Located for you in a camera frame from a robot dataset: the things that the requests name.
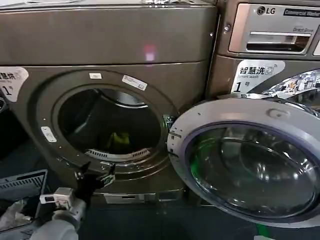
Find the circular door frame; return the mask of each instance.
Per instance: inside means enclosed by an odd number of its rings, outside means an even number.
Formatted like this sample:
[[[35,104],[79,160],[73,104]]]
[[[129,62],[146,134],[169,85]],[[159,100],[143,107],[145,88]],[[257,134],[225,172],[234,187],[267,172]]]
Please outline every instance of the circular door frame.
[[[205,191],[191,173],[188,144],[207,130],[224,125],[242,124],[267,128],[268,131],[284,134],[295,146],[304,149],[312,162],[320,166],[320,128],[315,128],[320,119],[296,107],[261,99],[230,98],[208,101],[183,113],[173,124],[168,135],[167,148],[171,163],[182,180],[201,198],[213,206],[245,220],[268,226],[297,228],[320,225],[320,206],[311,206],[309,211],[286,218],[261,218],[232,209],[217,195]],[[319,192],[319,170],[315,169]]]
[[[101,73],[102,79],[90,79],[89,73]],[[42,141],[44,140],[51,150],[63,160],[75,167],[80,167],[91,161],[90,169],[96,172],[105,173],[112,164],[106,161],[95,160],[84,153],[76,150],[64,137],[59,125],[58,115],[62,104],[76,93],[93,89],[106,88],[121,91],[130,94],[145,102],[152,112],[156,115],[160,124],[160,140],[155,147],[155,151],[144,159],[138,159],[133,162],[117,163],[116,173],[121,175],[121,180],[132,180],[144,178],[162,170],[170,163],[168,154],[165,150],[165,142],[168,136],[168,129],[164,122],[163,115],[177,116],[178,111],[174,105],[162,95],[155,87],[148,85],[145,91],[132,87],[122,82],[124,74],[101,69],[84,69],[66,72],[53,78],[41,90],[35,107],[37,122],[37,132]],[[49,127],[56,138],[56,142],[48,142],[41,132],[41,127]]]

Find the door glass window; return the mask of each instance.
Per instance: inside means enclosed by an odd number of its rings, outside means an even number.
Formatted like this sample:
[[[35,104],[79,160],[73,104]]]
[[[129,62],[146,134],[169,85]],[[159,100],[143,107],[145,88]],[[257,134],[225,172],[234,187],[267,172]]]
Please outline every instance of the door glass window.
[[[59,111],[58,124],[75,149],[98,159],[105,154],[126,155],[126,161],[143,157],[161,137],[160,123],[148,105],[106,88],[68,98]]]
[[[310,157],[281,136],[235,124],[205,131],[186,150],[198,185],[245,214],[288,217],[317,196]]]

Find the lg logo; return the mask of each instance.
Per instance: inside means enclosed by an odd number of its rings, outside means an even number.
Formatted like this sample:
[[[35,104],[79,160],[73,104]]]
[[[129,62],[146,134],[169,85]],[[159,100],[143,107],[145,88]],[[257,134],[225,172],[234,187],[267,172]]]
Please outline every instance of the lg logo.
[[[275,14],[276,9],[275,8],[265,8],[264,6],[260,6],[258,7],[258,9],[256,10],[256,13],[258,15],[262,15],[262,14]]]

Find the washing machine top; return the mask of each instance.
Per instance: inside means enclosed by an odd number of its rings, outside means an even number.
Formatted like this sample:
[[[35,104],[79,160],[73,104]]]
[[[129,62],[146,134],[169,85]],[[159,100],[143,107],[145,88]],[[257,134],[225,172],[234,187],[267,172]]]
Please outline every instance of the washing machine top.
[[[201,0],[4,0],[0,3],[0,8],[19,9],[19,8],[52,8],[52,7],[67,7],[73,8],[78,6],[123,6],[135,5],[163,5],[163,6],[177,6],[177,5],[210,5]]]

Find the robotic hand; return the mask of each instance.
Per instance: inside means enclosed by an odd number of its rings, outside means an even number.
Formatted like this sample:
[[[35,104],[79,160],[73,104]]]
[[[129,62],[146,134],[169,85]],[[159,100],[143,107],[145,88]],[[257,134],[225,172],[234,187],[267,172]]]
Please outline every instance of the robotic hand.
[[[78,240],[77,231],[91,204],[96,189],[101,189],[115,181],[115,165],[103,176],[87,173],[90,162],[75,173],[78,182],[76,190],[59,187],[54,194],[40,196],[41,204],[55,203],[58,210],[51,221],[42,225],[30,240]]]

